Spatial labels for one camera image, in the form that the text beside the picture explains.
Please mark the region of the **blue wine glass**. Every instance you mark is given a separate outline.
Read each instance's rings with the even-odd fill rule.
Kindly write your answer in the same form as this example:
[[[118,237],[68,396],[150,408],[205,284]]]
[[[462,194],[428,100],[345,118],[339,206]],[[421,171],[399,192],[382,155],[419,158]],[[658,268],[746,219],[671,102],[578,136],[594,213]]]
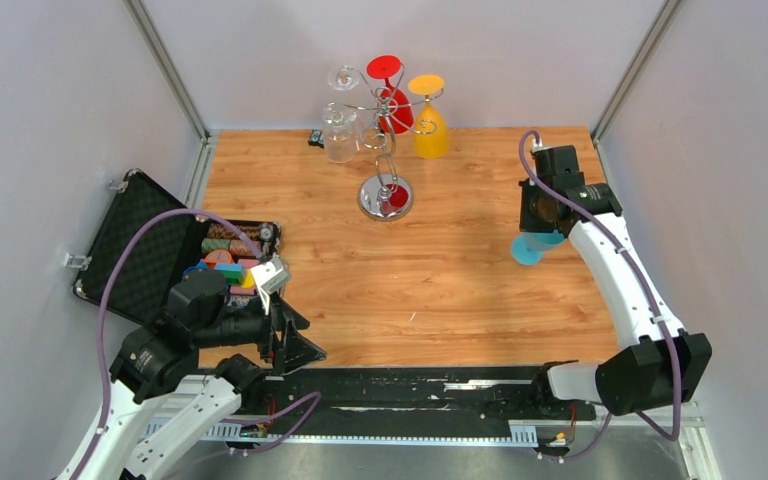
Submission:
[[[540,262],[544,254],[565,241],[565,237],[557,231],[550,233],[523,232],[512,242],[511,256],[521,265],[533,266]]]

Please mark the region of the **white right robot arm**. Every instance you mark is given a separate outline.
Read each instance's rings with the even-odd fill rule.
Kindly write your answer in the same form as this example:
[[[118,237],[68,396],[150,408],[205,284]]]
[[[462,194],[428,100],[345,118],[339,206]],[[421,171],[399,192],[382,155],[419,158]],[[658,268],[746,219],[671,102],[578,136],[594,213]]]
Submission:
[[[571,401],[589,401],[623,416],[690,401],[712,346],[685,328],[652,283],[612,189],[586,182],[571,145],[538,146],[530,156],[514,258],[535,265],[549,250],[572,245],[608,308],[619,348],[602,363],[545,364],[530,392],[533,408],[552,418]]]

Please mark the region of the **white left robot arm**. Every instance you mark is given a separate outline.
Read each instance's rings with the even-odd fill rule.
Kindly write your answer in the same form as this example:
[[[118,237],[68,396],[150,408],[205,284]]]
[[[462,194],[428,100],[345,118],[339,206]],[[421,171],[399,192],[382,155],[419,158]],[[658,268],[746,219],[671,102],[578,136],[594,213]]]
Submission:
[[[103,368],[102,404],[62,479],[169,479],[173,465],[214,425],[237,410],[258,411],[266,400],[268,372],[235,354],[154,433],[147,428],[198,366],[199,350],[220,342],[255,343],[273,352],[271,374],[287,375],[325,359],[301,335],[307,320],[276,301],[244,309],[228,306],[229,287],[214,270],[190,273],[169,292],[155,321],[129,334],[111,367]]]

